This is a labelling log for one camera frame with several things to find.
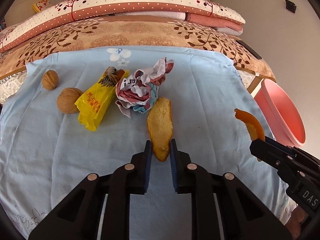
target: small walnut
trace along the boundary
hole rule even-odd
[[[65,88],[62,90],[57,98],[57,106],[59,110],[65,114],[79,112],[75,102],[82,94],[82,91],[78,88]]]
[[[49,70],[42,77],[42,85],[47,90],[53,90],[57,87],[59,76],[54,70]]]

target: curved orange peel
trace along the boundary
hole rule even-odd
[[[246,125],[252,141],[256,139],[261,139],[263,141],[266,140],[262,125],[260,124],[257,118],[255,118],[252,114],[246,111],[239,110],[237,108],[235,109],[235,112],[236,119],[239,119]]]

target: screw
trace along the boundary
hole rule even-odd
[[[91,173],[88,175],[87,179],[90,181],[96,180],[97,179],[97,174]]]
[[[226,173],[224,177],[228,180],[233,180],[235,178],[235,176],[232,173]]]
[[[131,171],[134,169],[134,165],[132,163],[128,163],[124,166],[127,171]]]
[[[189,164],[187,165],[187,168],[188,168],[189,170],[195,170],[197,167],[198,167],[198,166],[197,166],[196,164],[194,164],[194,163],[189,163]]]

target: yellow bag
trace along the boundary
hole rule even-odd
[[[75,105],[80,110],[78,120],[90,131],[99,126],[108,106],[116,95],[116,84],[122,77],[128,77],[129,70],[108,67],[92,87],[84,92]]]

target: pink plastic bucket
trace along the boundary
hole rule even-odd
[[[299,112],[281,87],[264,79],[254,100],[279,143],[291,147],[305,144],[306,133]]]

